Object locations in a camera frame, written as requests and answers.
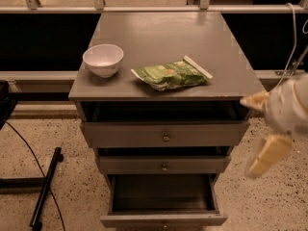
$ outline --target drawer knob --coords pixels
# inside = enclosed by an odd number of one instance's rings
[[[170,137],[168,136],[167,133],[164,133],[163,141],[165,141],[165,142],[169,142],[170,141]]]
[[[167,165],[162,165],[162,171],[164,171],[164,172],[167,171]]]

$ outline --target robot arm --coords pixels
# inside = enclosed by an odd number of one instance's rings
[[[257,178],[292,149],[292,138],[308,135],[308,75],[290,79],[272,92],[244,97],[241,104],[264,113],[275,133],[261,138],[248,160],[245,175]]]
[[[308,74],[285,81],[272,92],[244,97],[241,104],[264,113],[266,124],[277,133],[308,135]]]

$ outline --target snack bag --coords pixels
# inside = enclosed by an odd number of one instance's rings
[[[213,78],[188,56],[183,61],[140,67],[132,72],[155,90],[203,85]]]

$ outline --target drawer cabinet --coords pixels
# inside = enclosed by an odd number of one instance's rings
[[[225,222],[213,186],[249,125],[238,100],[79,105],[112,193],[106,227]]]
[[[103,224],[223,224],[213,185],[248,127],[241,97],[263,87],[221,14],[103,12],[90,45],[98,43],[123,49],[121,70],[102,79],[82,63],[69,99],[112,193]],[[156,91],[131,72],[186,55],[214,78]]]

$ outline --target speckled floor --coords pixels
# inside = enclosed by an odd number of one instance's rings
[[[42,168],[49,167],[54,148],[60,146],[64,161],[56,169],[52,190],[67,231],[106,229],[100,216],[107,214],[109,189],[79,129],[72,104],[16,107],[9,122],[33,147]],[[275,231],[308,230],[308,137],[294,142],[292,153],[257,180],[244,177],[244,166],[255,142],[270,132],[260,117],[236,146],[227,170],[215,189],[221,213],[228,220],[218,227],[169,228],[174,231]],[[0,131],[0,177],[39,177],[24,142],[5,125]],[[31,230],[29,223],[38,198],[31,194],[0,194],[0,229]],[[42,230],[63,230],[53,199],[48,196],[41,220]],[[154,231],[156,229],[127,229]]]

